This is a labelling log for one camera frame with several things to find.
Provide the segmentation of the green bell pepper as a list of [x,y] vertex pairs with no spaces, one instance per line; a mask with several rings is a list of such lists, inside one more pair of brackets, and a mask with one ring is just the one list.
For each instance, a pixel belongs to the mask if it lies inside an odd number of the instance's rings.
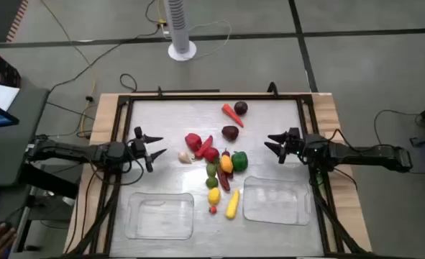
[[245,171],[248,166],[247,154],[244,151],[235,152],[232,155],[232,164],[234,171],[240,172]]

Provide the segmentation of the yellow lemon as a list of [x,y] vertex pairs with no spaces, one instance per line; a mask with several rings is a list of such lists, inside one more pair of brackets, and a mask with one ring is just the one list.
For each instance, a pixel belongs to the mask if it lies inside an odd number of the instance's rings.
[[208,202],[211,206],[216,206],[221,198],[221,192],[217,187],[214,187],[209,190],[208,193]]
[[234,219],[236,217],[237,208],[239,204],[239,198],[240,198],[240,191],[236,190],[229,201],[229,204],[225,213],[225,217],[227,219]]

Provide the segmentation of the yellow lemon front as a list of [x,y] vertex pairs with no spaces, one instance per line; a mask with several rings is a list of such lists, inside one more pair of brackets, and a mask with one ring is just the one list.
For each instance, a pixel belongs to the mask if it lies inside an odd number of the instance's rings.
[[237,208],[239,204],[239,198],[240,198],[240,191],[236,190],[229,201],[229,204],[225,213],[225,217],[227,219],[234,219],[236,217]]

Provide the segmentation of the orange carrot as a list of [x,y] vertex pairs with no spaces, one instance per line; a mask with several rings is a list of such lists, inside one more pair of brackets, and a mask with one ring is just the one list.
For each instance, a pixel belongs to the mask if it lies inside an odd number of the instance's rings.
[[221,110],[231,119],[233,119],[240,127],[244,127],[244,124],[237,113],[228,104],[224,104]]

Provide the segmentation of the bright red chili pepper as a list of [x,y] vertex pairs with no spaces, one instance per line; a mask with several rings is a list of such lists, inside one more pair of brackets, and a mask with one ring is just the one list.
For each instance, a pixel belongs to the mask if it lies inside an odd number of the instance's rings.
[[204,153],[212,146],[213,136],[210,135],[201,147],[194,153],[196,159],[200,159],[204,156]]

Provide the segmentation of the dark grey desk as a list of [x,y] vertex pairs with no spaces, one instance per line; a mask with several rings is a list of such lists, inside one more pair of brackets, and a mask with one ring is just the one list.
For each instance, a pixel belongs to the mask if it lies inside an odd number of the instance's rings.
[[24,154],[29,141],[35,136],[45,108],[49,90],[22,82],[8,112],[19,119],[19,124],[0,128],[0,186],[12,186],[24,165]]

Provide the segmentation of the clear plastic bin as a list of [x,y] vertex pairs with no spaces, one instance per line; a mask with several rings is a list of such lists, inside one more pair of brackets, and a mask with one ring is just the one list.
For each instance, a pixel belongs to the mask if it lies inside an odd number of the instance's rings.
[[187,240],[193,234],[194,199],[189,193],[129,197],[124,233],[131,240]]
[[249,176],[243,215],[255,222],[305,226],[311,221],[311,194],[305,183]]

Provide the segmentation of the dark mat orange edge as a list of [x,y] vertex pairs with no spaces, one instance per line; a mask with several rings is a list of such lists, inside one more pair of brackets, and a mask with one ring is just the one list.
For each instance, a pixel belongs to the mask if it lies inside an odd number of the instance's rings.
[[28,0],[0,0],[0,42],[11,42],[28,7]]

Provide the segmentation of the dark maroon oval produce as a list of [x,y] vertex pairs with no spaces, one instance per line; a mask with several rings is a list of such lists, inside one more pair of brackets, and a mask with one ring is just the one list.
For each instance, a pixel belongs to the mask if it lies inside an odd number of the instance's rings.
[[235,126],[225,126],[222,128],[221,133],[226,140],[233,142],[239,135],[239,129]]

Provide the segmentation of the red round fruit green calyx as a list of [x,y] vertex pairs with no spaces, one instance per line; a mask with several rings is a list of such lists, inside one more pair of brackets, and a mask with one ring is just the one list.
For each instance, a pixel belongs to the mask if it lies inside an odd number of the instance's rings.
[[207,150],[204,151],[203,157],[209,163],[215,163],[217,158],[219,157],[219,151],[215,147],[209,147]]

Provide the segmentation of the dark red chili pepper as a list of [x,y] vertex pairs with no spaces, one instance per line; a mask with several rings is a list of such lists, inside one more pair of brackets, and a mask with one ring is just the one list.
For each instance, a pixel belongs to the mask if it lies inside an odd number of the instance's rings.
[[216,174],[219,178],[219,182],[220,182],[221,187],[225,191],[230,191],[230,186],[229,186],[227,174],[221,169],[221,167],[219,165],[216,168]]

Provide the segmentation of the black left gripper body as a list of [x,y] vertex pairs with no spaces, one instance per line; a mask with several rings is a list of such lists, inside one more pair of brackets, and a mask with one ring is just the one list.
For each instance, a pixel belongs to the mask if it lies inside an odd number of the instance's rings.
[[145,160],[145,167],[149,173],[153,172],[152,162],[150,162],[150,159],[148,158],[148,152],[147,148],[145,147],[146,144],[142,140],[142,129],[141,127],[135,127],[134,128],[134,136],[135,138],[132,139],[130,147],[132,150],[132,153],[136,159],[143,158]]

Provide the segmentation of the yellow orange bell pepper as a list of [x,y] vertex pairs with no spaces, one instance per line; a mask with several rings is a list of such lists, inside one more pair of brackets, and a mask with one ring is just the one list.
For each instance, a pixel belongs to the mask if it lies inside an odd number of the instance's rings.
[[233,172],[233,163],[229,155],[222,155],[220,158],[220,167],[225,173]]

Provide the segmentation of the red bell pepper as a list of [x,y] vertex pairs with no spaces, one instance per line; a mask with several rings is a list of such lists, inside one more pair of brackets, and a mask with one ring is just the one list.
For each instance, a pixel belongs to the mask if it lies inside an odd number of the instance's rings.
[[188,133],[185,136],[185,141],[188,148],[193,152],[198,151],[202,146],[201,137],[195,133]]

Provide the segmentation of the white tower fan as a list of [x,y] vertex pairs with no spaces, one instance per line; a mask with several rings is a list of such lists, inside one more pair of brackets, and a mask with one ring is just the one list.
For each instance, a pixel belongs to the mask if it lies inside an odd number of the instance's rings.
[[189,39],[183,0],[164,0],[164,6],[171,38],[169,56],[181,62],[192,60],[197,48]]

